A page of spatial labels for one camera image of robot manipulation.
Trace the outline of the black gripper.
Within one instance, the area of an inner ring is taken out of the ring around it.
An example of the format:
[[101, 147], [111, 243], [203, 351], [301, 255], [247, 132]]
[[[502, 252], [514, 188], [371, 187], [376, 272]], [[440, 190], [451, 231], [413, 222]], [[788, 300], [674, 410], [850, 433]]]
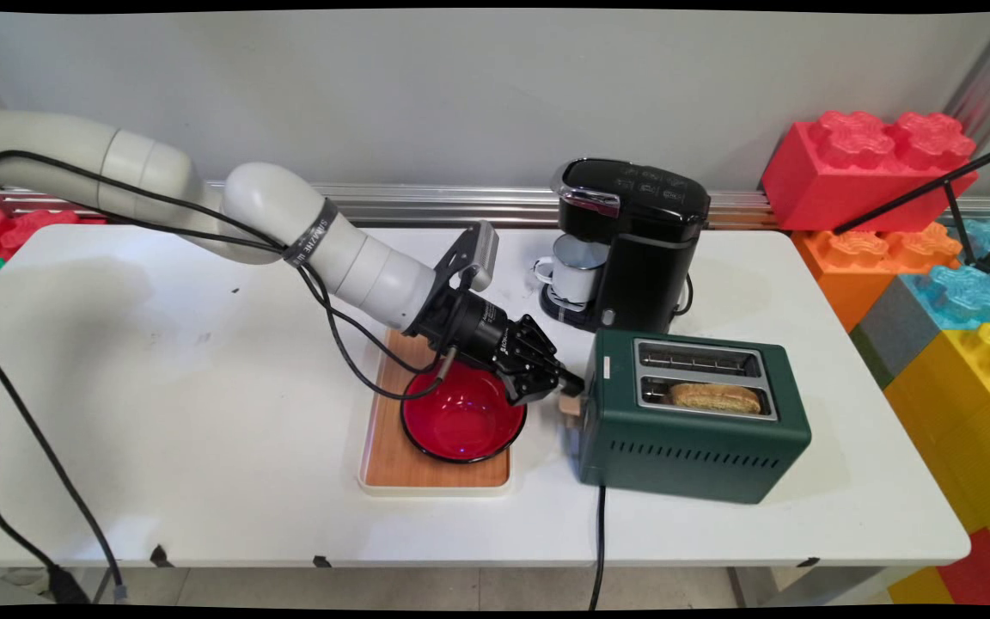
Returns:
[[421, 310], [415, 334], [436, 352], [457, 351], [456, 360], [499, 371], [512, 407], [545, 399], [554, 390], [579, 396], [583, 379], [558, 360], [557, 348], [531, 316], [508, 315], [472, 292], [440, 291]]

